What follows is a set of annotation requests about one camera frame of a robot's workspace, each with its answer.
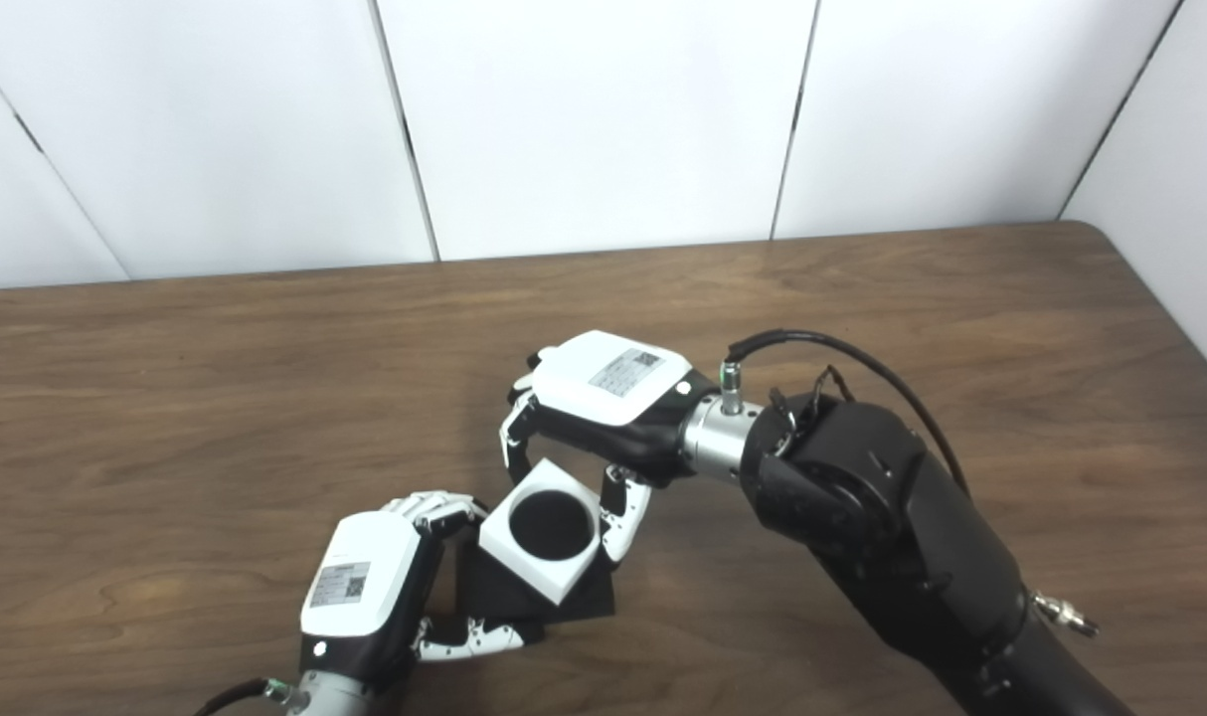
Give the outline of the white and black right hand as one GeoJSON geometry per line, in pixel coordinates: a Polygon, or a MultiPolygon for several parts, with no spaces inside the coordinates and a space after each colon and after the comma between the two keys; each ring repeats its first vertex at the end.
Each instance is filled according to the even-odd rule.
{"type": "Polygon", "coordinates": [[[541,349],[527,368],[507,394],[511,413],[498,427],[505,470],[512,483],[525,481],[533,437],[604,458],[618,489],[601,494],[601,545],[617,567],[651,490],[694,475],[686,425],[719,389],[680,353],[600,330],[541,349]]]}

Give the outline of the white and black left hand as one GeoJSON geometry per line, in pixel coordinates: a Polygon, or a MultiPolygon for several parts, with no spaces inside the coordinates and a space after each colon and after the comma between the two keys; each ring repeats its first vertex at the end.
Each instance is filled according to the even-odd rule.
{"type": "Polygon", "coordinates": [[[421,662],[470,660],[544,640],[537,622],[428,613],[447,540],[486,517],[472,495],[430,490],[339,520],[301,609],[301,670],[384,693],[421,662]]]}

